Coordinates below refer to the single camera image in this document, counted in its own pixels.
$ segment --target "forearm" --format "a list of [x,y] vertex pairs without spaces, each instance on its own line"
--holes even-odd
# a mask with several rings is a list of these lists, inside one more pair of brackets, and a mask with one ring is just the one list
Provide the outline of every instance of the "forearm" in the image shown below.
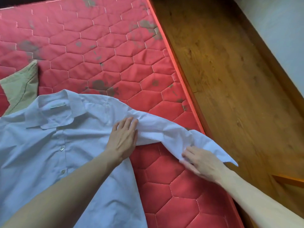
[[3,228],[73,227],[118,163],[111,152],[101,153],[33,198]]
[[218,182],[260,228],[304,227],[304,220],[228,170]]

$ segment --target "hand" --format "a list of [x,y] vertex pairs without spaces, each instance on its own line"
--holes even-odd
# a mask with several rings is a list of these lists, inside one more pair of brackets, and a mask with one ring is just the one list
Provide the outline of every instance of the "hand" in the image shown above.
[[138,119],[131,124],[132,120],[133,117],[125,118],[113,126],[105,149],[105,152],[114,154],[119,163],[128,158],[136,146]]
[[219,184],[223,175],[229,171],[229,169],[208,150],[188,146],[182,153],[182,156],[192,163],[186,160],[180,161],[187,169],[201,178],[217,184]]

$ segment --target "mattress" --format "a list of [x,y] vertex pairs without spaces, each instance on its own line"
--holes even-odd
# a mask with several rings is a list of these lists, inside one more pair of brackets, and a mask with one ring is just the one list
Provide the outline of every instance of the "mattress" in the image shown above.
[[[115,97],[204,133],[149,0],[49,0],[0,10],[0,79],[33,59],[39,95]],[[0,115],[9,103],[0,89]],[[161,143],[130,157],[148,227],[243,227],[231,197]]]

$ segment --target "shirt sleeve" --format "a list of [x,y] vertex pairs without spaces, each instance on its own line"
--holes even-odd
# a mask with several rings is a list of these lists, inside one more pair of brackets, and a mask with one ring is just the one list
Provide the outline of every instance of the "shirt sleeve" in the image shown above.
[[181,153],[187,146],[196,146],[211,151],[222,162],[231,162],[238,165],[218,144],[211,138],[196,131],[186,130],[184,127],[167,119],[137,111],[122,103],[118,99],[110,98],[113,124],[125,117],[138,119],[138,140],[136,145],[146,145],[161,142],[177,159],[183,157]]

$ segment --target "person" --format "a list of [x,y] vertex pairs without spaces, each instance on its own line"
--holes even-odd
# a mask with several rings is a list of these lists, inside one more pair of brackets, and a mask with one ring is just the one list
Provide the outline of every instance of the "person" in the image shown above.
[[[92,161],[38,194],[3,228],[70,228],[80,218],[113,169],[135,149],[138,120],[113,126],[106,149]],[[304,227],[304,220],[228,169],[210,151],[187,147],[180,162],[196,175],[223,187],[261,228]]]

